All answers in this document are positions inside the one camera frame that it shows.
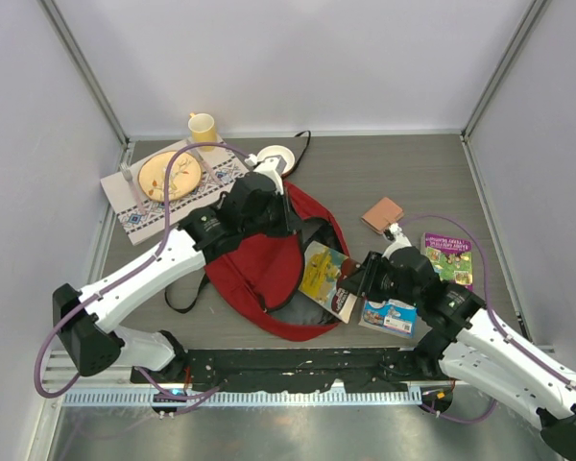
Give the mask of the yellow teal paperback book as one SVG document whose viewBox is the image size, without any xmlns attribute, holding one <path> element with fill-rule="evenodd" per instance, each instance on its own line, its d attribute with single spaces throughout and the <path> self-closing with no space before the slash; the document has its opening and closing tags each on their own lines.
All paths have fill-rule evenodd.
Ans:
<svg viewBox="0 0 576 461">
<path fill-rule="evenodd" d="M 304 270 L 299 291 L 348 324 L 358 298 L 339 286 L 360 264 L 340 251 L 312 241 L 304 252 Z"/>
</svg>

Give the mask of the blue comic paperback book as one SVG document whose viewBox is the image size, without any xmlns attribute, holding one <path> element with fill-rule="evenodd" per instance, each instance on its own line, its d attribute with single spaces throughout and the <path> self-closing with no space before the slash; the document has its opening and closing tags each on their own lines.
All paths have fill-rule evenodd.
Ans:
<svg viewBox="0 0 576 461">
<path fill-rule="evenodd" d="M 409 304 L 396 300 L 383 303 L 365 300 L 359 325 L 399 337 L 412 338 L 417 319 L 417 310 Z"/>
</svg>

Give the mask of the red student backpack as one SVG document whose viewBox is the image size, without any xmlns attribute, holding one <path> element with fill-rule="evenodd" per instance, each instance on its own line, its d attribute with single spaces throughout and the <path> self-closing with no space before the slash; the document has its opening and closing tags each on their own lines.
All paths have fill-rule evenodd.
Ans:
<svg viewBox="0 0 576 461">
<path fill-rule="evenodd" d="M 240 315 L 275 336 L 302 342 L 336 328 L 340 321 L 299 291 L 304 252 L 312 241 L 348 253 L 331 211 L 294 184 L 283 181 L 290 208 L 289 235 L 242 235 L 218 218 L 226 195 L 192 210 L 178 228 L 205 259 L 200 286 L 211 284 Z"/>
</svg>

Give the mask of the purple treehouse paperback book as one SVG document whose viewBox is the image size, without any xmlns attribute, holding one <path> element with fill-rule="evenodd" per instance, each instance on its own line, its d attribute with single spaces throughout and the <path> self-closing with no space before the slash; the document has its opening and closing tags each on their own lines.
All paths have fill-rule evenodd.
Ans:
<svg viewBox="0 0 576 461">
<path fill-rule="evenodd" d="M 473 288 L 471 242 L 426 232 L 420 242 L 421 252 L 431 261 L 440 279 Z"/>
</svg>

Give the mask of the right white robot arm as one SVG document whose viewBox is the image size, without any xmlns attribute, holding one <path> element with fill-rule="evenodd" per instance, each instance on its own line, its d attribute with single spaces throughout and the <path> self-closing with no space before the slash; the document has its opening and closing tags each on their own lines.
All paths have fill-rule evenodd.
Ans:
<svg viewBox="0 0 576 461">
<path fill-rule="evenodd" d="M 470 384 L 522 416 L 562 458 L 576 460 L 576 372 L 507 326 L 478 295 L 440 279 L 418 249 L 371 252 L 339 285 L 374 303 L 414 306 L 430 328 L 414 356 L 420 376 Z"/>
</svg>

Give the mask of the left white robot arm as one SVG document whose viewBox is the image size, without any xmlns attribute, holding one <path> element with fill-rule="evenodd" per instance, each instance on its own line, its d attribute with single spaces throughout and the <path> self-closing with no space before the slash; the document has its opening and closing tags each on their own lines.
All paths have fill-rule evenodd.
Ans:
<svg viewBox="0 0 576 461">
<path fill-rule="evenodd" d="M 122 321 L 172 282 L 236 250 L 256 234 L 289 236 L 290 207 L 281 177 L 250 172 L 210 206 L 191 211 L 159 245 L 103 280 L 80 290 L 54 292 L 58 336 L 80 376 L 112 365 L 138 367 L 173 383 L 184 374 L 186 354 L 167 331 L 148 333 Z"/>
</svg>

